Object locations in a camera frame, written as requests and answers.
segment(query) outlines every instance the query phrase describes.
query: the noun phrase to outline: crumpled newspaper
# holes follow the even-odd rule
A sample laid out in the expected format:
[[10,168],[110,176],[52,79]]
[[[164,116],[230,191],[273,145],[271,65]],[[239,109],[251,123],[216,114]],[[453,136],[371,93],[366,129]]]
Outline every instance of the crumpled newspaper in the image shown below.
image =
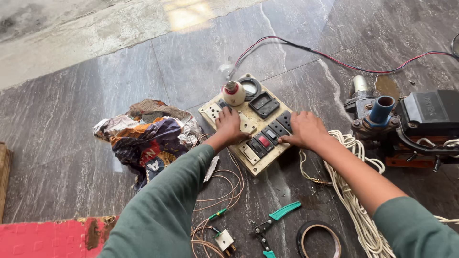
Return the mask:
[[121,164],[137,175],[139,191],[171,162],[188,152],[201,135],[194,116],[162,101],[145,99],[124,115],[103,119],[96,138],[110,142]]

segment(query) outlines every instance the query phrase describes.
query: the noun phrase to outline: hand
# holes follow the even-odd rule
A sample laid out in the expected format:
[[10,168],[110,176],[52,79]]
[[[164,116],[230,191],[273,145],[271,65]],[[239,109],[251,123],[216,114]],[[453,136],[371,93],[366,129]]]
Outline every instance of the hand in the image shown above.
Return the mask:
[[215,124],[217,132],[204,143],[212,146],[216,153],[252,137],[250,133],[243,133],[240,130],[241,118],[235,109],[230,111],[228,107],[224,107],[222,111],[218,112]]
[[302,149],[315,149],[332,138],[324,123],[312,112],[301,111],[300,114],[292,112],[290,119],[293,135],[284,135],[278,139],[279,143],[290,143]]

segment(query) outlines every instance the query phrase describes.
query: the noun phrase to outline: white wire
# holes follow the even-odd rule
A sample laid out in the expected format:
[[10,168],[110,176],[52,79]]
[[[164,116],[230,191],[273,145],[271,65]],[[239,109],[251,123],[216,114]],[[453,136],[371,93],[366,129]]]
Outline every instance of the white wire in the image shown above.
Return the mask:
[[[435,143],[431,142],[431,141],[430,141],[429,139],[427,139],[427,138],[421,138],[421,139],[417,140],[416,143],[419,144],[419,143],[421,143],[422,141],[427,142],[428,144],[431,145],[431,147],[435,147],[435,146],[436,146]],[[450,147],[450,148],[457,147],[457,146],[459,146],[459,139],[448,140],[448,141],[446,141],[445,143],[443,143],[443,146],[448,146],[448,147]],[[459,158],[459,154],[458,154],[458,155],[450,155],[450,156],[453,157],[453,158]]]
[[[328,132],[330,135],[335,137],[342,145],[347,149],[352,151],[359,159],[364,162],[369,162],[374,165],[377,171],[382,174],[384,173],[386,167],[384,163],[376,158],[367,158],[365,157],[365,149],[363,144],[355,139],[352,135],[343,135],[338,130],[332,130]],[[365,253],[369,258],[395,258],[394,253],[392,252],[389,243],[384,238],[384,236],[376,228],[375,222],[370,218],[367,211],[360,205],[357,197],[353,194],[350,187],[347,185],[346,181],[330,166],[326,161],[324,161],[325,168],[331,177],[331,183],[321,181],[319,179],[311,178],[308,176],[302,168],[302,164],[306,161],[306,154],[303,150],[300,151],[300,170],[302,175],[315,183],[320,183],[324,185],[333,185],[333,188],[336,191],[336,194],[340,198],[344,207],[349,212],[349,215],[354,222],[355,230],[358,235],[358,241],[362,245]],[[443,223],[455,223],[459,224],[459,219],[445,219],[439,216],[435,216]]]

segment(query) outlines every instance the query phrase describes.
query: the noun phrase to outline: green sleeve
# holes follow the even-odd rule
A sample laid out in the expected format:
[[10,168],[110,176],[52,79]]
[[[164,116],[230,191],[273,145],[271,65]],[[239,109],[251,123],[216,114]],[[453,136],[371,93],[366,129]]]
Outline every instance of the green sleeve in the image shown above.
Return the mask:
[[99,257],[191,257],[191,215],[213,156],[204,144],[159,173],[126,205]]
[[381,204],[373,220],[397,258],[459,257],[458,233],[413,198],[397,197]]

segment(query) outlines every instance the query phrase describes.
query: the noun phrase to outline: green pliers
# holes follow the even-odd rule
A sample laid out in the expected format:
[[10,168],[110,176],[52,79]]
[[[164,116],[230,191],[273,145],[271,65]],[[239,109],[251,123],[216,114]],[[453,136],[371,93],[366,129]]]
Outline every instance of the green pliers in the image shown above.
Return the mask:
[[268,244],[268,240],[266,240],[266,236],[264,233],[268,228],[271,227],[271,225],[282,218],[285,214],[289,213],[290,211],[298,208],[301,206],[300,202],[294,202],[290,203],[289,205],[286,205],[277,211],[269,214],[269,218],[266,222],[261,223],[260,225],[257,226],[255,222],[251,222],[252,227],[253,227],[253,232],[257,236],[258,240],[260,241],[261,245],[263,246],[263,255],[265,255],[267,258],[276,258],[274,255],[274,252],[271,250]]

